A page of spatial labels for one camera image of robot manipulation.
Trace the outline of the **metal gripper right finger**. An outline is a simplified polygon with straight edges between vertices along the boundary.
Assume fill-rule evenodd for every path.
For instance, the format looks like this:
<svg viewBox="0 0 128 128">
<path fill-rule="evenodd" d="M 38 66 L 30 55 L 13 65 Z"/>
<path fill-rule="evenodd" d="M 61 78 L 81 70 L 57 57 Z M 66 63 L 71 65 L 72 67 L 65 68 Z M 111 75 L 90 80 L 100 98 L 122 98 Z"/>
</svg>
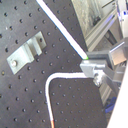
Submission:
<svg viewBox="0 0 128 128">
<path fill-rule="evenodd" d="M 108 50 L 88 52 L 87 55 L 90 59 L 105 59 L 109 66 L 117 65 L 128 60 L 128 41 L 124 40 L 116 43 Z"/>
</svg>

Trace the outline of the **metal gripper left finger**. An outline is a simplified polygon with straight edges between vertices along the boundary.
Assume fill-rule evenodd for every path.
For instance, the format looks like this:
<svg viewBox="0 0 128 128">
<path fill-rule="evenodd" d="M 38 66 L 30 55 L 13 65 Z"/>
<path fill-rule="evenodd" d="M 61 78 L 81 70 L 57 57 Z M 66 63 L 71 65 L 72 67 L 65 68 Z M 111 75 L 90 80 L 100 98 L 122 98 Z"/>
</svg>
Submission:
<svg viewBox="0 0 128 128">
<path fill-rule="evenodd" d="M 107 83 L 110 87 L 119 86 L 122 83 L 125 66 L 117 66 L 112 70 L 105 61 L 82 61 L 81 70 L 87 78 L 92 78 L 96 86 Z"/>
</svg>

